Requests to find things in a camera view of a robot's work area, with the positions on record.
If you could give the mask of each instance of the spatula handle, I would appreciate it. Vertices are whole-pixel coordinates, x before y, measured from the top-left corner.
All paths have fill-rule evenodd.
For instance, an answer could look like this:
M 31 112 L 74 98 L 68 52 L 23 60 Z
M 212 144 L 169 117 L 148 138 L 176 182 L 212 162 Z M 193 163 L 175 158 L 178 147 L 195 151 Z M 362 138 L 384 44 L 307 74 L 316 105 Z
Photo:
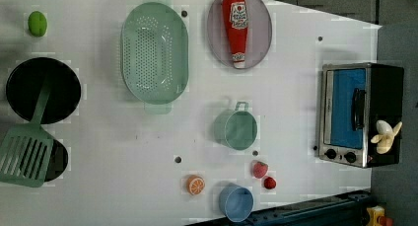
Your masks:
M 50 78 L 46 74 L 42 88 L 40 88 L 39 97 L 37 98 L 34 115 L 32 116 L 31 123 L 40 124 L 45 112 L 46 104 L 48 103 L 49 94 L 51 92 Z

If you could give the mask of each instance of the blue bowl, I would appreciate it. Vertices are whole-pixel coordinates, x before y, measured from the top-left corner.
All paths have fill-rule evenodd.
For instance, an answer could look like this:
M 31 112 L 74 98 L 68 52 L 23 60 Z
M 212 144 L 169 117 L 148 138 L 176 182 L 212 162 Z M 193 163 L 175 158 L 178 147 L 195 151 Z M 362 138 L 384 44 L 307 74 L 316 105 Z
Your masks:
M 254 199 L 247 188 L 229 184 L 219 195 L 221 211 L 233 222 L 243 222 L 251 214 Z

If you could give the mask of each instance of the orange slice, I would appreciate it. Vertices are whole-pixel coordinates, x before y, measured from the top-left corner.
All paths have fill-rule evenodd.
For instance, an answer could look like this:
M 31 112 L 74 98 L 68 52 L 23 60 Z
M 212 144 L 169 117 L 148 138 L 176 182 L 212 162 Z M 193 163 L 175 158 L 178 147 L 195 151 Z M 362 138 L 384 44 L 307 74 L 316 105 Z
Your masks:
M 187 180 L 187 191 L 190 194 L 199 194 L 205 188 L 205 182 L 198 176 L 191 176 Z

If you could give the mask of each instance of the white bottle cap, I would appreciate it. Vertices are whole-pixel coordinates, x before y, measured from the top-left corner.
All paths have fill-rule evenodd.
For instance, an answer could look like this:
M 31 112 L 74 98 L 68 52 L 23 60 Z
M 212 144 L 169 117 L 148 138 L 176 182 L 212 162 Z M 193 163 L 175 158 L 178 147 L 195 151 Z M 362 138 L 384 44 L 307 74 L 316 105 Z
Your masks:
M 234 62 L 234 66 L 239 69 L 245 68 L 245 61 Z

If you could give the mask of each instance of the blue toaster oven window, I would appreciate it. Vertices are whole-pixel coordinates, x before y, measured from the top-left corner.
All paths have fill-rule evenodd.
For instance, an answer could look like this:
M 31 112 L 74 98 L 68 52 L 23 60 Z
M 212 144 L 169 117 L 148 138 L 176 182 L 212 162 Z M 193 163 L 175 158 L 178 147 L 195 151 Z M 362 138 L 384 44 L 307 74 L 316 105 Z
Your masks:
M 336 70 L 333 80 L 331 145 L 361 149 L 363 129 L 353 130 L 351 107 L 354 90 L 366 89 L 366 70 Z

